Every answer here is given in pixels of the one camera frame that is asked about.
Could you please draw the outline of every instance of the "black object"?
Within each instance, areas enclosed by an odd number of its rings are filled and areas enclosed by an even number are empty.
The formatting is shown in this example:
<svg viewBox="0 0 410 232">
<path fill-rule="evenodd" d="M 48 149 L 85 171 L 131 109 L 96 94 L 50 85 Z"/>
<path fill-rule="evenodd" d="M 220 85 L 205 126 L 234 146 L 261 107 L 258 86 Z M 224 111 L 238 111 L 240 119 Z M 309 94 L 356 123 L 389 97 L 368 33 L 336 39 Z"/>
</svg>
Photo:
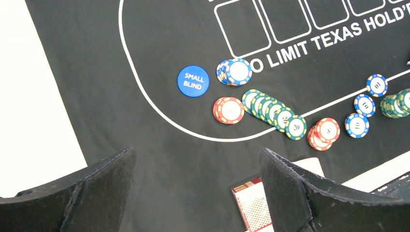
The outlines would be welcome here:
<svg viewBox="0 0 410 232">
<path fill-rule="evenodd" d="M 409 201 L 345 187 L 267 148 L 260 166 L 275 232 L 410 231 Z"/>
<path fill-rule="evenodd" d="M 118 232 L 133 178 L 132 147 L 0 199 L 0 232 Z"/>
</svg>

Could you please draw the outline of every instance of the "white curved line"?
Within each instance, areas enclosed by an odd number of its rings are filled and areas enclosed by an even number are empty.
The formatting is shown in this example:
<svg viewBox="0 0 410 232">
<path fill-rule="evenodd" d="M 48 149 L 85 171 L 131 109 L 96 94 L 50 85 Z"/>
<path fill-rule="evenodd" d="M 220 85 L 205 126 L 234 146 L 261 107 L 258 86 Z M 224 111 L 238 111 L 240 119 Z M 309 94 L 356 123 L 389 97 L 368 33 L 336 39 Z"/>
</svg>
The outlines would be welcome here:
<svg viewBox="0 0 410 232">
<path fill-rule="evenodd" d="M 145 90 L 144 90 L 144 87 L 143 87 L 142 84 L 141 84 L 141 81 L 140 81 L 140 79 L 139 79 L 139 77 L 138 77 L 137 71 L 135 70 L 134 63 L 133 63 L 133 61 L 132 61 L 132 59 L 131 59 L 130 53 L 129 53 L 128 48 L 127 48 L 127 45 L 126 45 L 126 43 L 125 43 L 124 31 L 122 30 L 122 7 L 123 7 L 123 4 L 124 4 L 124 0 L 120 0 L 120 2 L 119 2 L 119 11 L 118 11 L 118 25 L 119 25 L 119 34 L 120 34 L 120 37 L 121 37 L 122 46 L 124 47 L 125 55 L 127 56 L 128 62 L 130 63 L 130 66 L 131 66 L 132 73 L 134 74 L 135 80 L 137 81 L 137 84 L 138 84 L 138 86 L 139 86 L 139 88 L 140 88 L 140 90 L 141 90 L 143 96 L 144 96 L 145 99 L 148 101 L 148 103 L 151 105 L 151 107 L 154 108 L 154 110 L 155 110 L 163 119 L 165 119 L 165 120 L 166 120 L 167 122 L 169 122 L 171 125 L 173 125 L 174 127 L 180 129 L 181 131 L 183 131 L 183 132 L 185 132 L 185 133 L 187 133 L 187 134 L 189 134 L 189 135 L 195 136 L 195 137 L 200 138 L 200 139 L 205 139 L 205 140 L 213 141 L 213 142 L 232 143 L 232 142 L 241 142 L 241 141 L 251 140 L 251 139 L 260 137 L 260 136 L 262 136 L 262 135 L 265 135 L 265 134 L 267 134 L 267 133 L 269 133 L 269 132 L 272 132 L 272 131 L 274 131 L 274 130 L 276 129 L 276 128 L 272 127 L 272 128 L 270 128 L 270 129 L 264 130 L 264 131 L 262 131 L 262 132 L 260 132 L 260 133 L 257 133 L 257 134 L 254 134 L 254 135 L 251 135 L 251 136 L 248 136 L 248 137 L 243 137 L 243 138 L 220 139 L 220 138 L 208 137 L 208 136 L 204 136 L 204 135 L 200 135 L 200 134 L 197 134 L 197 133 L 195 133 L 195 132 L 192 132 L 192 131 L 190 131 L 190 130 L 188 130 L 188 129 L 185 129 L 185 128 L 183 128 L 182 126 L 176 124 L 174 121 L 172 121 L 170 118 L 168 118 L 163 112 L 161 112 L 161 110 L 158 109 L 158 107 L 157 107 L 157 106 L 152 102 L 152 100 L 149 98 L 149 96 L 147 95 L 147 93 L 146 93 Z M 392 80 L 394 80 L 394 79 L 396 79 L 396 78 L 398 78 L 398 77 L 401 77 L 401 76 L 403 76 L 403 75 L 405 75 L 405 74 L 408 74 L 408 73 L 410 73 L 410 70 L 407 70 L 407 71 L 401 72 L 401 73 L 399 73 L 399 74 L 397 74 L 397 75 L 394 75 L 394 76 L 388 78 L 387 81 L 392 81 Z M 346 99 L 349 99 L 349 98 L 351 98 L 351 97 L 354 97 L 354 96 L 356 96 L 356 95 L 358 95 L 358 94 L 360 94 L 360 93 L 362 93 L 362 92 L 365 92 L 366 90 L 367 90 L 366 88 L 363 88 L 363 89 L 358 90 L 358 91 L 356 91 L 356 92 L 354 92 L 354 93 L 351 93 L 351 94 L 349 94 L 349 95 L 347 95 L 347 96 L 344 96 L 344 97 L 339 98 L 339 99 L 337 99 L 337 100 L 335 100 L 335 101 L 332 101 L 332 102 L 330 102 L 330 103 L 328 103 L 328 104 L 326 104 L 326 105 L 323 105 L 323 106 L 321 106 L 321 107 L 319 107 L 319 108 L 317 108 L 317 109 L 311 110 L 311 111 L 309 111 L 309 112 L 307 112 L 307 113 L 305 113 L 305 114 L 303 114 L 303 115 L 301 115 L 301 116 L 302 116 L 302 117 L 307 117 L 307 116 L 312 115 L 312 114 L 314 114 L 314 113 L 316 113 L 316 112 L 318 112 L 318 111 L 320 111 L 320 110 L 323 110 L 323 109 L 328 108 L 328 107 L 330 107 L 330 106 L 332 106 L 332 105 L 334 105 L 334 104 L 337 104 L 337 103 L 342 102 L 342 101 L 344 101 L 344 100 L 346 100 Z"/>
</svg>

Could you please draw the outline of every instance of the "white background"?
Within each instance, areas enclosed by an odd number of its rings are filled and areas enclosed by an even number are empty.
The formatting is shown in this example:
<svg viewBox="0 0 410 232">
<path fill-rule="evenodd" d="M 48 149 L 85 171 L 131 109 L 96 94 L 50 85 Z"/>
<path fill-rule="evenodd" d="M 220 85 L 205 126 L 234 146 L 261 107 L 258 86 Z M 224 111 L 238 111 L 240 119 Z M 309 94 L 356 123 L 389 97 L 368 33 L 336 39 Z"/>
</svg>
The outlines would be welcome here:
<svg viewBox="0 0 410 232">
<path fill-rule="evenodd" d="M 24 0 L 0 0 L 0 197 L 87 164 Z"/>
</svg>

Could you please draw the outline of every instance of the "poker table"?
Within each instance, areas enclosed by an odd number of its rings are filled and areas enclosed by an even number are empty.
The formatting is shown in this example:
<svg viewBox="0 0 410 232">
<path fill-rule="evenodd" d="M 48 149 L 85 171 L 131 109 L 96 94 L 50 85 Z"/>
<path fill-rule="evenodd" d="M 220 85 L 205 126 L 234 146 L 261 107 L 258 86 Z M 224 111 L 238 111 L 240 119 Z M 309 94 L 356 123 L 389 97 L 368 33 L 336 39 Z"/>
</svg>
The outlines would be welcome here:
<svg viewBox="0 0 410 232">
<path fill-rule="evenodd" d="M 410 150 L 410 118 L 384 117 L 382 98 L 365 137 L 343 130 L 369 76 L 385 76 L 388 95 L 410 87 L 409 0 L 26 3 L 88 165 L 138 151 L 122 232 L 245 231 L 231 189 L 259 176 L 261 146 L 290 161 L 317 157 L 338 183 Z M 246 85 L 215 75 L 233 58 L 252 66 Z M 176 82 L 190 65 L 209 75 L 197 98 Z M 249 89 L 285 103 L 308 129 L 334 118 L 339 139 L 322 152 L 249 114 L 215 120 L 218 98 Z"/>
</svg>

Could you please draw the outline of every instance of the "poker chip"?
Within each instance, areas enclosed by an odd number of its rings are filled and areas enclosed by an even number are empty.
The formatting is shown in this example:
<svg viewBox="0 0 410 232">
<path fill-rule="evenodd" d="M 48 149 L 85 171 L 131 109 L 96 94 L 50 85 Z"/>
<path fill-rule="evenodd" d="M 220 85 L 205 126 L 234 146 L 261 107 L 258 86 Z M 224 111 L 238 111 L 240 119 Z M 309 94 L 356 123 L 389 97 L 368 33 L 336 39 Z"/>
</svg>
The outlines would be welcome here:
<svg viewBox="0 0 410 232">
<path fill-rule="evenodd" d="M 251 110 L 252 110 L 252 114 L 261 119 L 261 116 L 259 115 L 259 104 L 261 103 L 261 101 L 265 98 L 265 97 L 269 97 L 267 94 L 265 93 L 259 93 L 258 95 L 256 95 L 252 102 L 251 102 Z"/>
<path fill-rule="evenodd" d="M 266 108 L 266 112 L 265 112 L 267 123 L 269 123 L 272 126 L 275 126 L 275 123 L 274 123 L 275 113 L 276 111 L 278 111 L 280 108 L 283 108 L 283 107 L 286 107 L 285 104 L 283 104 L 282 102 L 278 100 L 271 102 Z"/>
<path fill-rule="evenodd" d="M 369 120 L 361 114 L 351 114 L 345 120 L 347 134 L 353 138 L 363 138 L 369 132 Z"/>
<path fill-rule="evenodd" d="M 238 123 L 242 120 L 244 113 L 244 105 L 236 98 L 226 97 L 215 103 L 215 118 L 224 124 Z"/>
<path fill-rule="evenodd" d="M 307 133 L 307 140 L 309 142 L 309 145 L 318 151 L 328 150 L 332 146 L 333 143 L 325 143 L 321 141 L 318 138 L 315 131 L 316 131 L 316 126 L 313 126 L 312 128 L 310 128 L 309 132 Z"/>
<path fill-rule="evenodd" d="M 380 110 L 389 118 L 401 118 L 410 114 L 410 89 L 400 91 L 395 95 L 388 95 L 380 102 Z"/>
<path fill-rule="evenodd" d="M 259 114 L 259 117 L 261 117 L 261 119 L 265 122 L 268 122 L 267 117 L 266 117 L 266 109 L 268 108 L 269 104 L 271 104 L 274 101 L 276 101 L 275 98 L 265 97 L 264 99 L 262 99 L 261 103 L 259 104 L 258 114 Z"/>
<path fill-rule="evenodd" d="M 286 121 L 285 133 L 292 140 L 299 140 L 305 136 L 308 127 L 306 121 L 299 115 L 293 115 Z"/>
<path fill-rule="evenodd" d="M 285 132 L 286 122 L 290 117 L 294 115 L 294 112 L 289 107 L 282 107 L 278 109 L 274 115 L 273 124 L 280 132 Z"/>
<path fill-rule="evenodd" d="M 255 98 L 256 95 L 260 94 L 261 92 L 256 89 L 250 89 L 244 93 L 242 96 L 242 103 L 244 105 L 244 109 L 247 113 L 252 115 L 252 100 Z"/>
<path fill-rule="evenodd" d="M 387 80 L 380 74 L 371 75 L 366 82 L 368 92 L 373 97 L 381 97 L 387 93 Z"/>
<path fill-rule="evenodd" d="M 315 132 L 322 142 L 334 143 L 339 138 L 340 126 L 333 118 L 327 117 L 316 123 Z"/>
<path fill-rule="evenodd" d="M 252 78 L 252 68 L 242 58 L 222 61 L 217 66 L 218 80 L 227 86 L 242 86 Z"/>
<path fill-rule="evenodd" d="M 354 99 L 354 108 L 365 117 L 371 117 L 376 112 L 373 99 L 365 94 L 360 94 Z"/>
</svg>

